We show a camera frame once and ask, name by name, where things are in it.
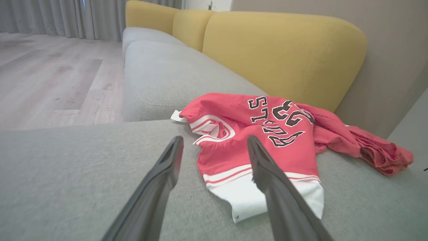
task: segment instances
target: clothing tag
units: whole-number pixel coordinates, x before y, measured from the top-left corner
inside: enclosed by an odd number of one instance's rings
[[[175,120],[175,121],[178,121],[178,122],[187,123],[186,118],[184,118],[184,117],[181,118],[180,117],[180,113],[181,113],[181,111],[175,110],[174,113],[171,115],[171,120]]]

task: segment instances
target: yellow cushion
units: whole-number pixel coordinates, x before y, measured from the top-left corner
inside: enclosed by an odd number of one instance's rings
[[[202,52],[272,96],[334,111],[366,54],[364,33],[332,17],[219,12]]]
[[[210,10],[181,10],[175,14],[172,36],[187,46],[202,51],[205,28],[208,20],[215,13]]]
[[[172,23],[179,9],[143,1],[126,3],[126,27],[146,27],[172,34]]]

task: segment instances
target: sofa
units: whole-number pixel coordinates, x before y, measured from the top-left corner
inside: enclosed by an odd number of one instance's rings
[[[210,92],[276,95],[331,111],[365,56],[340,19],[178,10],[130,0],[123,35],[125,123],[0,132],[2,240],[100,240],[174,136],[178,183],[160,240],[273,240],[269,216],[235,224],[196,166],[198,135],[170,120]],[[335,240],[422,240],[428,195],[410,170],[389,178],[365,162],[317,155]]]

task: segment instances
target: white trim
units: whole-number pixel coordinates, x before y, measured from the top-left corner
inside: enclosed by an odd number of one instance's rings
[[[209,133],[209,135],[211,135],[211,131],[215,128],[218,127],[218,124],[212,124],[209,121],[208,125],[203,125],[203,128],[198,128],[198,130],[194,130],[193,133],[199,134],[199,135],[207,135],[207,133]]]
[[[231,182],[231,181],[233,181],[235,179],[238,179],[238,178],[243,177],[243,176],[248,175],[248,174],[253,175],[253,170],[252,169],[248,169],[248,170],[245,170],[243,172],[239,172],[238,174],[233,175],[230,178],[225,179],[225,180],[223,180],[221,182],[216,182],[216,183],[209,183],[209,182],[207,182],[205,184],[206,184],[207,188],[211,190],[212,188],[219,187],[221,185],[224,185],[224,184],[226,184],[228,182]]]
[[[246,164],[246,165],[242,165],[242,166],[237,166],[237,167],[232,168],[228,171],[217,173],[214,175],[204,174],[204,175],[202,175],[202,177],[204,178],[204,181],[218,181],[220,179],[226,178],[230,175],[233,175],[236,172],[242,171],[242,170],[250,168],[250,167],[251,167],[251,164]]]
[[[174,113],[171,115],[171,120],[187,123],[186,118],[180,117],[180,113],[181,113],[181,111],[174,110]]]
[[[320,181],[320,178],[315,175],[305,175],[305,174],[300,174],[295,172],[285,172],[285,175],[289,178],[299,178],[299,179],[304,178],[304,179],[314,179],[314,180]]]
[[[264,194],[258,190],[252,179],[253,175],[244,175],[218,187],[208,188],[213,194],[230,203],[232,219],[235,223],[268,210]],[[324,189],[319,181],[290,180],[314,214],[321,219],[324,208]]]
[[[207,123],[209,122],[208,124],[205,123],[205,124],[202,125],[203,127],[206,127],[207,125],[211,124],[210,119],[211,120],[215,120],[215,121],[219,121],[219,122],[223,123],[223,125],[225,127],[226,136],[224,136],[222,138],[217,138],[217,137],[213,137],[213,136],[208,135],[208,134],[207,135],[203,135],[203,136],[199,137],[193,143],[193,145],[199,145],[201,142],[206,142],[206,141],[210,141],[210,142],[222,142],[222,141],[225,141],[225,140],[230,139],[230,138],[232,138],[232,137],[235,136],[235,131],[233,130],[233,128],[227,122],[225,122],[224,120],[218,118],[215,115],[211,115],[211,114],[204,115],[201,118],[199,118],[198,120],[196,120],[195,122],[190,123],[190,127],[193,129],[193,128],[197,127],[198,125],[201,125],[202,123],[204,123],[204,121],[209,120],[209,121],[207,121]],[[198,127],[197,129],[192,130],[192,132],[195,132],[197,130],[201,130],[201,127]]]
[[[210,136],[218,138],[218,134],[220,133],[220,126],[216,125],[214,129],[211,131]]]

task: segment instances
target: sofa seat cushion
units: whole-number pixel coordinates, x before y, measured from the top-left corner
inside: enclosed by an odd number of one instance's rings
[[[198,136],[172,120],[0,132],[1,240],[101,240],[177,135],[184,151],[160,240],[273,240],[267,214],[233,223],[200,176]],[[317,165],[334,240],[426,240],[427,186],[411,168],[385,177],[330,150]]]
[[[129,44],[131,44],[134,41],[140,41],[140,40],[156,41],[156,42],[186,46],[182,41],[174,38],[173,36],[165,32],[162,32],[156,29],[150,29],[150,28],[144,28],[144,27],[127,27],[123,31],[123,38],[122,38],[122,57],[123,57],[124,63],[125,63],[126,49],[128,48]]]
[[[126,53],[125,121],[169,119],[211,92],[265,95],[262,90],[193,48],[137,41]]]

